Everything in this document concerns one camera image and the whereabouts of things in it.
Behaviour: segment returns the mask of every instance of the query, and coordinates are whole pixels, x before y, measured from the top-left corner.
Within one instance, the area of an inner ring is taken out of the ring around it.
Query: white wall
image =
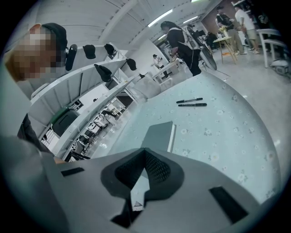
[[[91,90],[79,99],[82,104],[84,104],[84,106],[78,110],[78,113],[81,114],[84,110],[86,110],[87,107],[93,104],[94,99],[99,99],[100,97],[102,97],[102,95],[108,92],[107,87],[104,85],[105,83],[95,87],[93,90]]]
[[[164,54],[151,42],[149,39],[146,39],[139,47],[138,50],[131,53],[128,58],[135,60],[136,62],[136,71],[132,71],[129,66],[126,64],[122,71],[128,76],[137,76],[139,73],[145,74],[148,71],[151,71],[153,74],[158,70],[155,66],[151,66],[154,63],[153,55],[156,54],[159,57],[163,58],[163,64],[168,63]]]

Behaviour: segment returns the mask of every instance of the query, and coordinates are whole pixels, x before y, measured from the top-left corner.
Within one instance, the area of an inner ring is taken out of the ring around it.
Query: gray device
[[[137,148],[56,165],[28,142],[0,141],[8,188],[52,232],[240,232],[260,210],[250,193],[214,167],[170,152]],[[143,169],[150,190],[144,210],[133,212],[130,191]]]

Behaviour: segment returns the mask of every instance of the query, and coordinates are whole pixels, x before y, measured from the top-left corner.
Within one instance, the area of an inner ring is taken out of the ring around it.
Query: white shelf
[[[86,126],[95,118],[95,116],[103,109],[112,99],[114,99],[121,91],[123,91],[134,78],[120,83],[106,93],[105,96],[99,98],[90,107],[88,107],[74,122],[66,129],[59,138],[52,152],[59,158],[65,158],[77,138],[84,134]]]
[[[114,75],[125,62],[125,58],[122,58],[97,64],[108,68]],[[101,83],[101,76],[92,64],[62,76],[41,90],[30,101],[28,112],[37,137],[43,137],[50,127],[51,119],[61,108],[71,105]]]
[[[42,75],[42,78],[39,79],[30,79],[26,81],[21,81],[18,82],[18,86],[21,88],[21,90],[25,93],[25,95],[30,99],[31,94],[40,86],[42,86],[45,83],[52,83],[55,81],[57,78],[62,77],[66,74],[69,74],[75,70],[78,70],[82,67],[91,65],[91,64],[96,64],[98,62],[105,61],[106,58],[108,57],[107,51],[103,45],[95,45],[95,55],[96,58],[94,59],[88,59],[86,58],[84,49],[82,46],[78,47],[76,57],[74,60],[73,67],[70,71],[66,71],[65,67],[62,68],[56,68],[55,71],[49,73],[49,74],[44,74]],[[115,56],[114,60],[116,58],[124,58],[124,56]]]

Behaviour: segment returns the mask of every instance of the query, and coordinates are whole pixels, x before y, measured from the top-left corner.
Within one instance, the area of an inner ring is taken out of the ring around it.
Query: black jacket
[[[30,120],[28,118],[28,115],[25,116],[21,127],[18,131],[17,134],[18,138],[23,139],[25,141],[28,141],[30,143],[32,143],[33,145],[35,145],[41,152],[47,152],[50,153],[52,156],[54,156],[54,154],[43,144],[41,143],[34,130],[31,127],[31,123]]]

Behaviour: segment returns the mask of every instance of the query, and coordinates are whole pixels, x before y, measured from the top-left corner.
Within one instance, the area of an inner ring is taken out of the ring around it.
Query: floor
[[[223,57],[222,64],[220,51],[214,51],[213,56],[217,63],[217,71],[209,69],[207,71],[237,90],[266,125],[277,150],[281,181],[284,185],[291,168],[291,83],[289,79],[276,74],[271,68],[264,67],[262,51],[258,55],[248,51],[247,55],[237,56],[237,65],[233,63],[230,55]]]

